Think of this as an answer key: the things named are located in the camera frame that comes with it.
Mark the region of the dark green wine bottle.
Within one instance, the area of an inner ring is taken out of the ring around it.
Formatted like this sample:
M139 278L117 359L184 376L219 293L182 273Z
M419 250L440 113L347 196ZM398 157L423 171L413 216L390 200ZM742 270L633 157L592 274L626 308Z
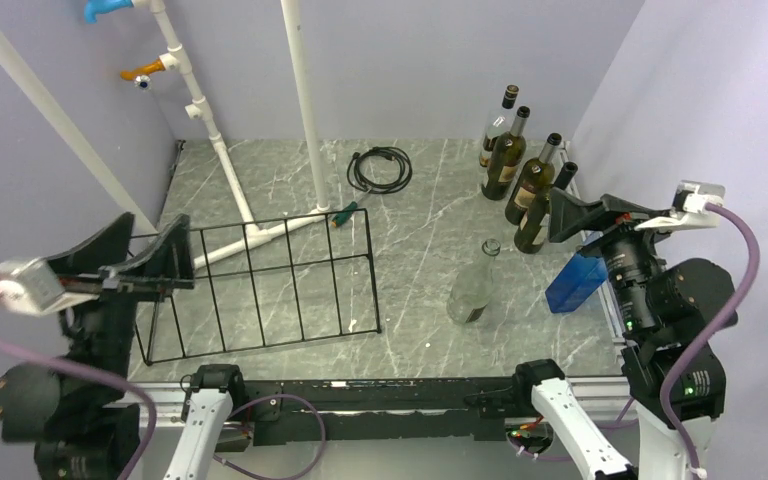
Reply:
M577 163L565 162L554 183L543 188L529 207L514 235L514 245L522 253L538 253L548 236L550 192L554 187L565 190L579 170Z

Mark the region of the olive green wine bottle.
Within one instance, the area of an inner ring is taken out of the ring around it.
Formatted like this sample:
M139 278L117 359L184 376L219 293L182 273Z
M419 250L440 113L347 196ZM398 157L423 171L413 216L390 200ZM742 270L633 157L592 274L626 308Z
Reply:
M519 225L538 191L552 184L555 178L553 158L562 142L560 133L551 133L539 155L525 162L504 210L510 224Z

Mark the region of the blue square glass bottle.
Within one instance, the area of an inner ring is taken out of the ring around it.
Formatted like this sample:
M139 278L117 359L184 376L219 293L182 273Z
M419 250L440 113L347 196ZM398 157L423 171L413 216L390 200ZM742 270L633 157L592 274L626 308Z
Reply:
M575 253L545 290L549 310L554 314L576 311L606 279L601 257Z

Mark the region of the clear glass bottle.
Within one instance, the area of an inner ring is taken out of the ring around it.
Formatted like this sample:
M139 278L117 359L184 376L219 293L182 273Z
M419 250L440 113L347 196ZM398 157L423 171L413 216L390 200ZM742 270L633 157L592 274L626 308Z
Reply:
M458 272L446 305L447 314L454 323L474 323L484 313L494 292L493 271L500 251L498 240L487 239L475 259Z

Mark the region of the black wire wine rack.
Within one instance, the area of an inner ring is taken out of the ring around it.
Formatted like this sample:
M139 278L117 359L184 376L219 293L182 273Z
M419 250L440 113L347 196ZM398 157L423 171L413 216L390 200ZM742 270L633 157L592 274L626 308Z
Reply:
M380 334L370 215L323 219L198 269L191 290L142 306L134 355L147 366ZM190 230L192 257L241 239L243 222Z

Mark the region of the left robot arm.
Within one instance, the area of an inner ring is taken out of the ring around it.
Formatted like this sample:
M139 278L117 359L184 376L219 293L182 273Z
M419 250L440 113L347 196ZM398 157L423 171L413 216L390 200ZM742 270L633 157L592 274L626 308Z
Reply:
M55 314L66 354L25 361L0 379L1 435L34 445L44 479L124 479L142 451L142 407L119 407L138 307L195 283L190 219L177 216L131 254L135 217L120 215L57 255L0 263L0 302L28 316Z

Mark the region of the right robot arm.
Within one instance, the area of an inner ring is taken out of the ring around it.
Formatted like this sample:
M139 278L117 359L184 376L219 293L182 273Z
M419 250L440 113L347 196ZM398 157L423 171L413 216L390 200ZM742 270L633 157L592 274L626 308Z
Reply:
M719 185L684 182L667 210L646 208L610 194L584 202L550 191L549 238L581 231L595 239L581 249L603 260L623 323L622 373L636 406L637 462L619 454L580 405L568 377L550 359L520 364L511 401L552 429L584 479L703 479L702 450L722 414L725 370L711 337L735 325L737 307L759 267L758 243L744 223L749 266L739 283L722 267L691 258L666 267L656 244L679 230L716 227L727 212Z

